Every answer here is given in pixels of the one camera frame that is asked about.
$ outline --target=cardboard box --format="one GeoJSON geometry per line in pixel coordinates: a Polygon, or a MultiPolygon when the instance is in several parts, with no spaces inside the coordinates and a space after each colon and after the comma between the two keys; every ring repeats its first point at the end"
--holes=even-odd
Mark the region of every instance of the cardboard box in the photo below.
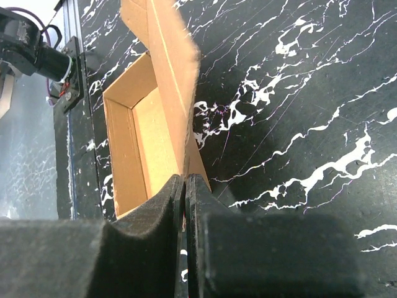
{"type": "Polygon", "coordinates": [[[104,92],[117,218],[153,197],[173,174],[207,180],[192,133],[199,51],[173,4],[122,0],[122,20],[149,53],[104,92]]]}

